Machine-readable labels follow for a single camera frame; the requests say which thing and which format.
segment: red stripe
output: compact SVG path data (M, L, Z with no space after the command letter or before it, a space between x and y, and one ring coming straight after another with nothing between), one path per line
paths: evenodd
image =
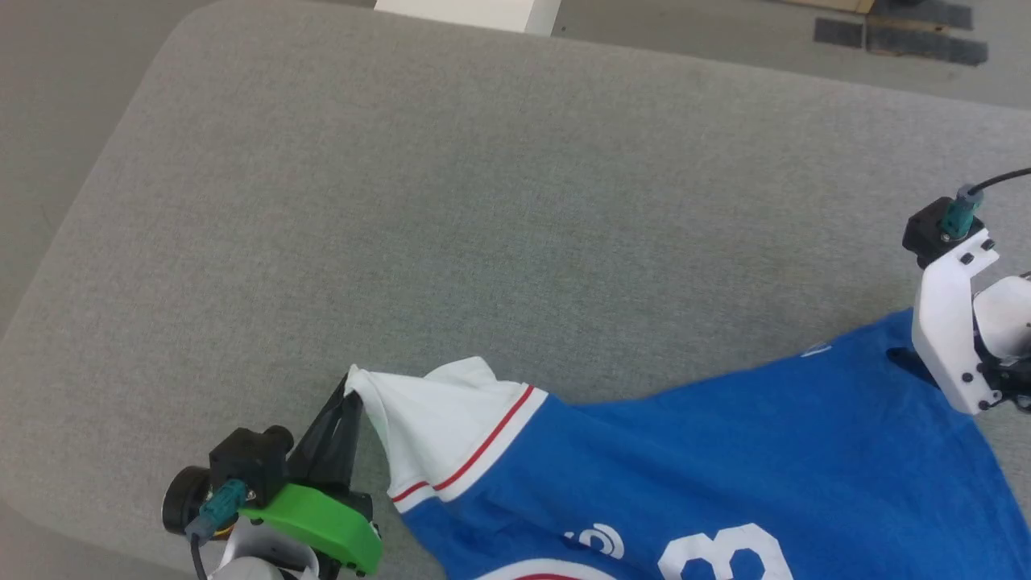
M462 474L469 471L469 468L471 468L472 465L476 463L476 459L479 459L479 456L484 454L484 451L487 451L487 448L490 447L491 443L493 443L494 440L497 439L498 434L501 433L501 430L503 430L505 425L508 424L508 421L511 420L512 415L514 415L516 412L519 411L520 407L523 407L523 404L526 403L526 400L530 399L530 394L532 393L533 393L533 385L530 385L526 388L525 391L523 391L523 397L519 398L519 401L516 402L516 405L513 405L512 408L508 410L508 413L505 413L505 416L501 419L501 422L498 423L498 427L494 428L494 431L491 432L490 437L488 437L487 441L485 441L484 444L479 446L479 449L477 449L476 452L472 454L472 457L469 457L469 460L466 462L464 466L459 468L459 470L455 472L455 475L438 483L437 485L434 485L433 489L440 491L441 489L455 483L455 481L458 478L462 477Z
M561 574L531 574L529 576L520 576L516 580L577 580L571 576L562 576Z
M427 485L429 485L429 484L428 484L428 483L426 483L425 481L421 481L421 482L417 483L415 485L412 485L412 486L411 486L411 487L409 487L408 489L405 489L404 491L402 491L402 492L401 492L400 494L398 494L398 497L397 497L397 498L392 498L391 500L392 500L392 501L393 501L394 503L397 503L397 502L400 502L401 500L404 500L404 499L405 499L405 498L407 498L408 496L411 496L411 494L412 494L412 492L414 492L414 491L415 491L417 489L419 489L420 487L426 487Z
M465 472L469 471L469 468L471 468L472 465L476 463L476 459L479 459L479 456L483 455L484 452L487 451L487 448L490 447L490 445L492 443L494 443L494 440L498 438L498 434L500 434L501 430L503 430L505 428L505 425L508 424L508 421L511 420L512 415L514 415L516 412L519 411L520 407L523 407L523 404L526 403L526 400L530 399L530 395L531 394L533 394L533 385L529 385L529 386L526 387L526 390L523 391L523 395L519 398L519 401L516 402L516 405L513 405L511 407L511 409L508 410L508 413L505 413L505 416L501 418L501 421L498 423L498 427L494 428L494 431L491 432L491 435L488 436L487 440L479 446L478 449L476 449L476 452L473 453L471 457L469 457L469 460L466 462L464 466L462 466L461 468L459 468L459 470L457 472L455 472L455 475L453 475L452 477L445 479L444 481L440 482L439 484L434 485L433 489L436 489L437 491L440 491L441 489L443 489L443 488L447 487L448 485L455 483L455 481L457 481L458 478L462 477L462 475ZM408 489L405 489L404 491L402 491L397 497L392 498L392 501L394 503L400 502L401 500L404 500L405 498L407 498L408 496L410 496L417 489L420 489L422 487L426 487L427 485L429 485L429 484L426 483L425 481L421 481L421 482L417 483L415 485L412 485ZM564 580L565 579L564 576L527 576L525 578L526 579L532 579L532 580L538 580L538 579L545 580L545 579L548 579L548 578L554 578L554 579L558 579L558 580Z

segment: gray floor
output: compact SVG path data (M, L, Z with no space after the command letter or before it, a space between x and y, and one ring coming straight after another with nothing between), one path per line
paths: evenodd
M0 332L151 59L210 1L0 2ZM763 0L563 0L555 35L1031 108L1031 3L970 4L976 69L814 44L830 12Z
M763 0L562 0L553 35L1031 108L1031 2L951 1L973 8L974 30L953 34L988 42L979 67L817 44L817 16L861 19Z

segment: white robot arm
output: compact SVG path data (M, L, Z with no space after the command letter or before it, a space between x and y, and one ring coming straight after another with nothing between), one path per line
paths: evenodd
M971 279L999 259L974 211L984 189L1023 169L942 197L906 225L903 245L924 268L912 342L927 372L958 411L976 415L1005 401L1031 412L1031 280L1007 276L972 297Z
M284 568L293 573L285 573ZM271 525L241 518L226 542L211 580L320 580L319 557L309 546Z

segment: white number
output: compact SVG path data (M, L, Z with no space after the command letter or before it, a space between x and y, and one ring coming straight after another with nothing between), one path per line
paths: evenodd
M792 580L776 538L754 523L721 530L711 540L704 534L673 540L659 558L659 570L665 580L680 580L689 561L703 559L712 566L716 580L734 580L730 560L738 550L752 550L759 556L766 569L762 580Z

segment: blue shirt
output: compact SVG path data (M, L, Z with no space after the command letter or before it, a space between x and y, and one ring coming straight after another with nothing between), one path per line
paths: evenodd
M402 514L452 578L1028 579L970 417L892 364L904 312L651 399L548 396L458 498Z

